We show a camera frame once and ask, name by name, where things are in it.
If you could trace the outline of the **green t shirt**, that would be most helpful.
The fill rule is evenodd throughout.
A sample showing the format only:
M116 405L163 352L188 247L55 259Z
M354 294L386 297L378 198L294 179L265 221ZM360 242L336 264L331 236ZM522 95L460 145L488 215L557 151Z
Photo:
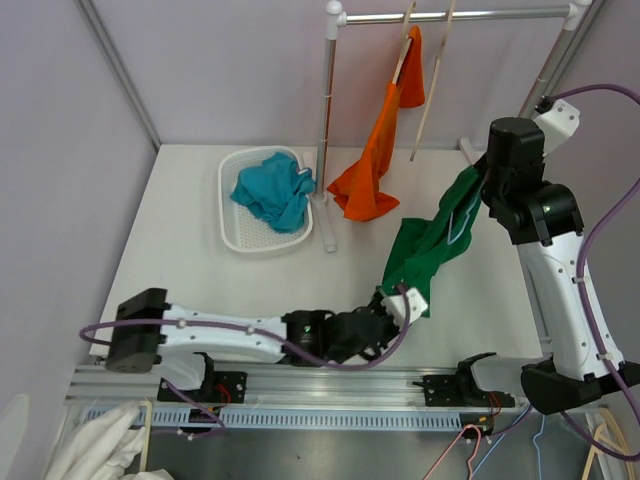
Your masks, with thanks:
M456 177L439 200L438 211L431 219L406 217L393 242L381 284L376 294L395 293L399 284L418 289L431 301L431 284L447 262L464 254L472 241L472 228L454 245L446 244L447 224L452 210L474 187L482 187L483 177L478 169L469 166Z

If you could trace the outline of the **orange t shirt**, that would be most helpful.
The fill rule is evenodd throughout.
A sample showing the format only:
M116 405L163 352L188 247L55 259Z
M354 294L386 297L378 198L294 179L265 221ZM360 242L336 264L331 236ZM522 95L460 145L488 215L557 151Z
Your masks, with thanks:
M380 180L391 166L399 111L420 107L426 101L419 27L410 28L408 40L408 52L399 73L387 85L381 111L360 158L328 187L343 216L351 221L374 220L400 204L380 190Z

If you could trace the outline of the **teal blue t shirt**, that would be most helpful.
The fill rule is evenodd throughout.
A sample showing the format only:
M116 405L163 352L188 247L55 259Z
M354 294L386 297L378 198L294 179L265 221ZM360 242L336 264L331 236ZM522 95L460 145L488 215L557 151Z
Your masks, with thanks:
M275 232L290 234L303 227L307 196L314 190L312 170L277 152L260 165L242 169L230 198Z

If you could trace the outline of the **light blue wire hanger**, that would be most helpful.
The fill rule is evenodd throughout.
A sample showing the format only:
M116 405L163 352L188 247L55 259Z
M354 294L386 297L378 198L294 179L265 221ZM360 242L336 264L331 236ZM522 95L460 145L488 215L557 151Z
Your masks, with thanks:
M472 227L481 204L481 187L472 188L452 210L447 224L446 244L454 245Z

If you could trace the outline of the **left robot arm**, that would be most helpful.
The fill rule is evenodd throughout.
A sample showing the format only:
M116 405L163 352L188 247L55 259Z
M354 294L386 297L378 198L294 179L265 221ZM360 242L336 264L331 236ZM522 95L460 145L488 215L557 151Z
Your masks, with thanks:
M349 371L358 357L364 370L394 351L406 324L381 295L348 312L295 310L256 318L206 314L166 297L166 290L149 288L117 307L106 368L153 373L194 401L213 394L216 360Z

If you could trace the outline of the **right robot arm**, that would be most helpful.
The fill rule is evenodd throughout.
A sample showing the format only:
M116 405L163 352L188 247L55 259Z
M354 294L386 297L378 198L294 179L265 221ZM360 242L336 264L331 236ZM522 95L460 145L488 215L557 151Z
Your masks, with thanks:
M521 263L531 309L551 339L548 359L481 354L455 380L466 404L491 391L524 396L540 413L582 407L639 383L639 366L611 338L588 268L580 262L584 223L571 190L544 180L543 130L531 119L492 122L477 165L481 198L508 232Z

